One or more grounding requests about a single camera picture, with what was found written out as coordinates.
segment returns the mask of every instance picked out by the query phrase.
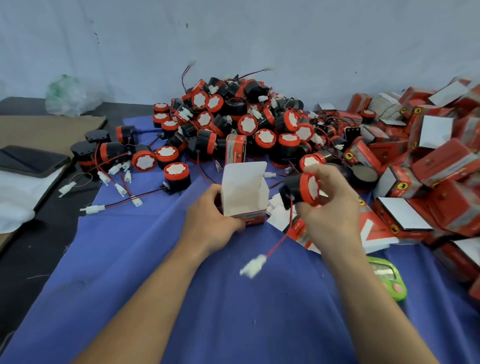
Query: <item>black phone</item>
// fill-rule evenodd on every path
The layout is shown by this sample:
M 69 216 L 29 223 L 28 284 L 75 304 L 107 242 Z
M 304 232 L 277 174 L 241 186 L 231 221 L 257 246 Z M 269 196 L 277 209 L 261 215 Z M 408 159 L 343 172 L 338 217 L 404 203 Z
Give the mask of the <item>black phone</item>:
M 6 146 L 0 149 L 0 170 L 44 178 L 70 162 L 70 157 L 60 153 Z

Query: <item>hand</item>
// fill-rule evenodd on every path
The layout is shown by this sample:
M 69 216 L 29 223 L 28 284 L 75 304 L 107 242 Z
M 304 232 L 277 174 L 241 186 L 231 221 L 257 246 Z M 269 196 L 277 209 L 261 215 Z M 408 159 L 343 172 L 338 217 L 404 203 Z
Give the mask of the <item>hand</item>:
M 308 166 L 305 172 L 315 174 L 320 189 L 328 195 L 321 200 L 320 208 L 305 202 L 295 205 L 297 213 L 307 224 L 308 235 L 322 256 L 331 260 L 350 253 L 365 255 L 360 239 L 358 194 L 333 166 Z
M 232 234 L 245 228 L 240 218 L 223 216 L 215 206 L 221 185 L 212 184 L 188 209 L 178 248 L 203 262 L 211 253 L 223 248 Z

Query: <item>blue cloth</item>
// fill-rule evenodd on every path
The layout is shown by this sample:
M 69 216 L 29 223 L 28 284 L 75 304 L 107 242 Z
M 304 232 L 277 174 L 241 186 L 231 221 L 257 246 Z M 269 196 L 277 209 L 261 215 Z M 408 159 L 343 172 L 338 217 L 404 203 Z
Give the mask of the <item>blue cloth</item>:
M 152 121 L 141 117 L 125 123 L 150 129 Z M 145 133 L 140 141 L 149 144 L 154 138 Z M 1 364 L 68 363 L 89 344 L 172 249 L 188 206 L 208 187 L 198 167 L 190 167 L 192 185 L 181 195 L 157 192 L 142 198 L 141 207 L 129 202 L 79 219 L 73 244 Z M 212 163 L 206 171 L 221 182 Z M 160 169 L 134 172 L 130 186 L 140 194 L 163 180 Z M 94 204 L 120 199 L 115 188 L 103 186 Z M 281 237 L 270 224 L 249 227 L 205 260 L 188 289 L 163 363 L 357 362 L 335 283 L 320 255 L 288 238 L 255 279 L 239 275 Z M 399 269 L 408 288 L 400 305 L 440 362 L 480 363 L 480 315 L 430 251 L 422 245 L 391 246 L 374 255 Z

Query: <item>black table surface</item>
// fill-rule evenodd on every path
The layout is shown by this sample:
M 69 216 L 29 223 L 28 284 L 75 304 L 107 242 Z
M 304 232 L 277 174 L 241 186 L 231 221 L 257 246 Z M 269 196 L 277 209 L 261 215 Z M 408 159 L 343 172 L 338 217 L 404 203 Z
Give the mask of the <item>black table surface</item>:
M 152 105 L 103 103 L 86 115 L 106 116 L 102 129 L 115 135 L 115 127 L 122 125 L 123 119 L 152 113 Z M 44 99 L 9 97 L 0 101 L 0 115 L 48 113 Z M 78 165 L 67 170 L 44 198 L 35 218 L 24 224 L 0 252 L 0 343 L 19 327 L 75 237 L 80 208 L 91 203 L 98 192 L 100 184 L 92 182 L 58 198 L 58 189 L 78 172 Z

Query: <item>calculator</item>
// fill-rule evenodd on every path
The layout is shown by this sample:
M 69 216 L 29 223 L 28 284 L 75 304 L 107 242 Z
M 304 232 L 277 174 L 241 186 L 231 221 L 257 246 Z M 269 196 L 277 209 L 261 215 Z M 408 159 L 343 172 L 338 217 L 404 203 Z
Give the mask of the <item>calculator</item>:
M 368 262 L 375 275 L 382 281 L 395 301 L 402 301 L 407 296 L 407 288 L 398 269 L 388 260 L 368 257 Z

